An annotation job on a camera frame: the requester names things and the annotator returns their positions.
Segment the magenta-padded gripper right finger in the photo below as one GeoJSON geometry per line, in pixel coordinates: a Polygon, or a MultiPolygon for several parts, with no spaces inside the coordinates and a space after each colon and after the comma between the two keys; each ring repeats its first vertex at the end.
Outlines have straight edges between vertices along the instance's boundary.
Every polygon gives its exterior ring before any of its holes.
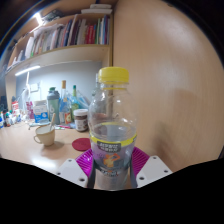
{"type": "Polygon", "coordinates": [[[132,189],[146,186],[171,173],[172,171],[158,156],[149,156],[141,149],[134,148],[131,157],[129,181],[129,186],[132,189]]]}

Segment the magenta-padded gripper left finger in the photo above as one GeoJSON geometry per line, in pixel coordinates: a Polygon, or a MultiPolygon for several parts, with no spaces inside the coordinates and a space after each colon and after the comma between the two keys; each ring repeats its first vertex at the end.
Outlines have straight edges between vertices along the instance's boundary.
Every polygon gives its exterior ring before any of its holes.
{"type": "Polygon", "coordinates": [[[76,159],[67,159],[56,171],[56,175],[78,186],[93,189],[96,172],[92,150],[88,149],[76,159]]]}

